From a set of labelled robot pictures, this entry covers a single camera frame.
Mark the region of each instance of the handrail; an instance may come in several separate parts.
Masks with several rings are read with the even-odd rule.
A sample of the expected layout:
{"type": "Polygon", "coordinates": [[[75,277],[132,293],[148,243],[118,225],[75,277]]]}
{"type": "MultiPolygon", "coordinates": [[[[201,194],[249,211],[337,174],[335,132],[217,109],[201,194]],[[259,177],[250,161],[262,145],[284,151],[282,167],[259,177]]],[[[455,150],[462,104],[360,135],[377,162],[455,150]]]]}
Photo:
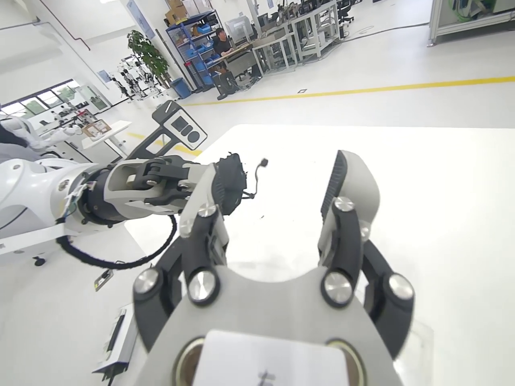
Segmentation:
{"type": "Polygon", "coordinates": [[[80,38],[80,37],[79,37],[79,38],[75,38],[75,37],[72,35],[72,33],[71,33],[70,31],[68,31],[68,28],[66,28],[66,26],[64,26],[63,22],[61,22],[61,21],[59,20],[59,18],[54,14],[54,12],[53,12],[53,11],[51,11],[51,10],[50,10],[50,8],[49,8],[49,7],[44,3],[44,1],[43,1],[43,0],[39,0],[39,1],[40,1],[40,3],[41,3],[42,5],[44,5],[44,6],[45,6],[45,8],[50,12],[50,14],[51,14],[51,15],[53,15],[53,17],[57,20],[57,22],[59,22],[59,24],[60,24],[60,25],[63,27],[63,29],[68,33],[68,35],[69,35],[70,37],[72,37],[72,38],[73,38],[73,40],[74,40],[74,41],[81,41],[81,42],[82,42],[82,43],[83,43],[83,44],[88,48],[88,50],[90,50],[90,51],[91,51],[90,46],[88,46],[88,44],[86,44],[86,42],[85,42],[82,38],[80,38]]]}

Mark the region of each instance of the black shirt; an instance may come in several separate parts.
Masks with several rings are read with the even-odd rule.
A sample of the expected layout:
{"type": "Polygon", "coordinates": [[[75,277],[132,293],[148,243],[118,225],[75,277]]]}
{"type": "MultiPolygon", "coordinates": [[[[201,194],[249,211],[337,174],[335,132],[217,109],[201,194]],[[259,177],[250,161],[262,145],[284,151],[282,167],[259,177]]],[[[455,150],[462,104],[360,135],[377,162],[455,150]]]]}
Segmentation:
{"type": "Polygon", "coordinates": [[[225,41],[218,40],[213,45],[213,49],[215,50],[215,53],[217,53],[218,55],[222,55],[224,51],[229,51],[231,49],[229,39],[227,38],[225,41]]]}

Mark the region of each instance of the black button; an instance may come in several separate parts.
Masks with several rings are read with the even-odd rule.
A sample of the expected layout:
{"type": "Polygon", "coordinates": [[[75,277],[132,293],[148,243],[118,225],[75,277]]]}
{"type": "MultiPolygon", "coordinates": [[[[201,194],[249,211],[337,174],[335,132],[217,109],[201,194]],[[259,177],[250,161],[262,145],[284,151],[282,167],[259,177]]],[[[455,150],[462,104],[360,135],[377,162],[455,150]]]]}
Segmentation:
{"type": "Polygon", "coordinates": [[[183,137],[187,136],[191,130],[193,129],[193,127],[191,125],[188,125],[186,128],[184,128],[182,131],[181,131],[181,135],[183,137]]]}
{"type": "Polygon", "coordinates": [[[198,142],[198,139],[200,138],[200,134],[197,132],[197,131],[193,131],[189,136],[188,136],[188,141],[190,143],[195,143],[195,142],[198,142]]]}
{"type": "Polygon", "coordinates": [[[188,122],[182,116],[179,116],[171,124],[171,126],[174,127],[177,131],[181,131],[186,125],[188,125],[188,122]]]}

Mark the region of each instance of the poster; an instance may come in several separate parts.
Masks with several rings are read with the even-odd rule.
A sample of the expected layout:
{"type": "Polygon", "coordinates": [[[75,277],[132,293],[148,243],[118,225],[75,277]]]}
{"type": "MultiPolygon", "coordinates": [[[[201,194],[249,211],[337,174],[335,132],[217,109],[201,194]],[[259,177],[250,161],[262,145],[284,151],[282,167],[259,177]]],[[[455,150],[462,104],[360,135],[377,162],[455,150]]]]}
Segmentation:
{"type": "Polygon", "coordinates": [[[105,70],[101,70],[100,72],[97,72],[98,76],[101,77],[103,82],[110,82],[111,77],[105,70]]]}
{"type": "Polygon", "coordinates": [[[127,8],[130,11],[130,14],[132,14],[132,17],[136,21],[136,23],[140,26],[141,30],[147,35],[147,38],[151,40],[156,36],[153,29],[150,27],[150,25],[147,22],[147,19],[143,16],[143,13],[141,13],[139,7],[136,5],[134,0],[129,0],[127,3],[127,8]]]}

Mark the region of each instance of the computer monitor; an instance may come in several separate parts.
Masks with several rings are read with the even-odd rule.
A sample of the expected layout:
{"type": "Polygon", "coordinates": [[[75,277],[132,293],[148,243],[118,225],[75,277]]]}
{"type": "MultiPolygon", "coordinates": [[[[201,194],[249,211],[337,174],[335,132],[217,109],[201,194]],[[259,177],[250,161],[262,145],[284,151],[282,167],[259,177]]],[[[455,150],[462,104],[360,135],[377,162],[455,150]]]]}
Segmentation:
{"type": "Polygon", "coordinates": [[[226,34],[232,38],[234,43],[239,43],[252,35],[252,25],[249,18],[240,16],[226,22],[226,34]]]}

